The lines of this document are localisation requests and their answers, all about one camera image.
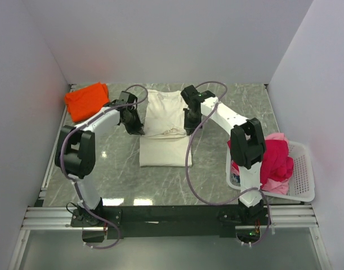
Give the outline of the cream white t shirt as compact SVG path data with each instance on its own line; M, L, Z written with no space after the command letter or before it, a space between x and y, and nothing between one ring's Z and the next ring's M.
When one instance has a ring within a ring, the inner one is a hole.
M192 166L187 154L190 142L184 129L184 108L187 105L180 91L148 90L144 135L140 138L141 167Z

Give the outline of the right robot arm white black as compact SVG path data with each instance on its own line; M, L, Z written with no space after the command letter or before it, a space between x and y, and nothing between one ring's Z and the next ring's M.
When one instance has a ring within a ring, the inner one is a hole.
M258 210L263 207L264 193L261 191L260 171L266 143L261 123L256 118L241 116L221 102L211 91L198 92L198 87L190 85L181 92L187 104L184 108L184 129L190 137L185 156L187 183L201 202L213 205L202 199L193 189L189 179L189 154L197 131L213 120L230 135L229 154L226 157L226 179L230 179L231 163L239 168L240 194L236 198L244 207L239 210L239 219L244 224L252 224L258 218Z

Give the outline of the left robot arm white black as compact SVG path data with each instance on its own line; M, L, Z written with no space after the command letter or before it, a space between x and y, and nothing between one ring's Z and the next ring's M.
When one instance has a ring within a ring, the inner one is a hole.
M55 155L55 165L70 180L79 198L78 205L85 209L84 219L91 226L103 222L102 198L95 189L91 173L97 160L97 143L114 126L124 125L130 135L144 135L144 125L137 111L139 100L128 90L122 91L119 98L108 102L87 120L61 128Z

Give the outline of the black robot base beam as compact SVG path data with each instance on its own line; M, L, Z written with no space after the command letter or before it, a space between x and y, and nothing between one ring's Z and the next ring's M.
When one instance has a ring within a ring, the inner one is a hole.
M70 225L84 230L88 242L101 242L101 235L92 236L88 229L97 228L108 240L131 237L218 236L234 238L238 226L267 225L269 218L263 205L251 210L241 205L181 205L181 206L105 206L101 211L106 221L87 222L85 213L75 209Z

